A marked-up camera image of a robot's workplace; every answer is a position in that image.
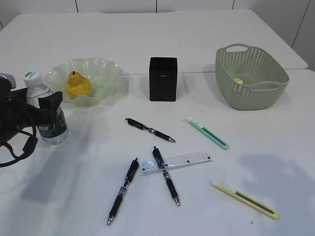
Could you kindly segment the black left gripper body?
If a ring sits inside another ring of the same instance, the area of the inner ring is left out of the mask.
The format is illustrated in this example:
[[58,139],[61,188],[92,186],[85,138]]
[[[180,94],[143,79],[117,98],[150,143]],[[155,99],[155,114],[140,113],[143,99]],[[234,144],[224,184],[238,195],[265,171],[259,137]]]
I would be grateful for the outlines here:
[[41,114],[51,114],[30,104],[7,104],[6,95],[11,91],[11,83],[5,79],[0,79],[0,144],[8,142],[18,132],[26,127],[31,127],[39,123],[38,117]]

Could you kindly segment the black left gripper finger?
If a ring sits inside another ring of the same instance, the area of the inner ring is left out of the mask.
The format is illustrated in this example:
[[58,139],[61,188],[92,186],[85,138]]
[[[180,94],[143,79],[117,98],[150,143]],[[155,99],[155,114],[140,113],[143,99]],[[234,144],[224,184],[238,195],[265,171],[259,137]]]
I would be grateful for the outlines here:
[[27,104],[27,91],[28,88],[22,88],[18,90],[9,91],[6,95],[7,104]]
[[58,108],[63,101],[63,93],[57,91],[49,96],[38,98],[39,107],[45,112],[57,115]]

